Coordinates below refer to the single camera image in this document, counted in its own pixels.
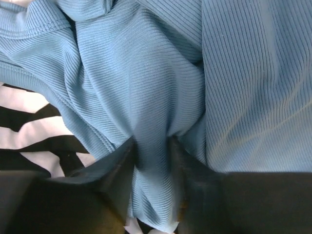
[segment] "striped cloth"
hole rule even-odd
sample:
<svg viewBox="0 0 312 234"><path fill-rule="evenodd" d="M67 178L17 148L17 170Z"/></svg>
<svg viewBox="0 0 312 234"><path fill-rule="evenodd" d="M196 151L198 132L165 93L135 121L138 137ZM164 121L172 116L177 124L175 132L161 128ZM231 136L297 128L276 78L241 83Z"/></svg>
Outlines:
<svg viewBox="0 0 312 234"><path fill-rule="evenodd" d="M42 95L0 83L0 170L59 177L93 162Z"/></svg>
<svg viewBox="0 0 312 234"><path fill-rule="evenodd" d="M216 171L312 171L311 0L56 2L0 1L2 82L96 159L136 139L130 216L175 230L173 135Z"/></svg>

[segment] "blue ribbed fabric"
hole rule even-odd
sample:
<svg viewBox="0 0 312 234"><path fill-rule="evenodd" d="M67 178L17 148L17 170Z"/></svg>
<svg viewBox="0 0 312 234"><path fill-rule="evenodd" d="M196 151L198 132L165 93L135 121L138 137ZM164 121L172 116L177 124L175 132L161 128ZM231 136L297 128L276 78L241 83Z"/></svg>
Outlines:
<svg viewBox="0 0 312 234"><path fill-rule="evenodd" d="M130 214L172 232L169 136L221 172L312 171L311 11L310 0L1 2L0 81L45 95L97 159L134 135Z"/></svg>

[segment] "white fabric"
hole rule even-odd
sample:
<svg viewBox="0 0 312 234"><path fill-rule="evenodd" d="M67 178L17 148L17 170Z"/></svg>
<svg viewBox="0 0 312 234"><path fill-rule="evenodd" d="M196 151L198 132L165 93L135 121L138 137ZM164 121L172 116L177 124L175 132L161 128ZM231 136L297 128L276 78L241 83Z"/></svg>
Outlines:
<svg viewBox="0 0 312 234"><path fill-rule="evenodd" d="M5 108L35 113L47 104L48 101L41 94L0 86L0 106Z"/></svg>
<svg viewBox="0 0 312 234"><path fill-rule="evenodd" d="M137 222L136 218L129 218L125 230L130 234L144 234Z"/></svg>
<svg viewBox="0 0 312 234"><path fill-rule="evenodd" d="M18 150L49 137L63 135L73 134L65 127L62 117L59 116L26 123L18 133L0 127L0 149Z"/></svg>
<svg viewBox="0 0 312 234"><path fill-rule="evenodd" d="M76 153L76 155L85 167L96 162L96 159L91 154Z"/></svg>
<svg viewBox="0 0 312 234"><path fill-rule="evenodd" d="M51 152L27 152L21 153L32 163L46 169L50 172L51 177L63 177L64 172L59 164L59 157Z"/></svg>

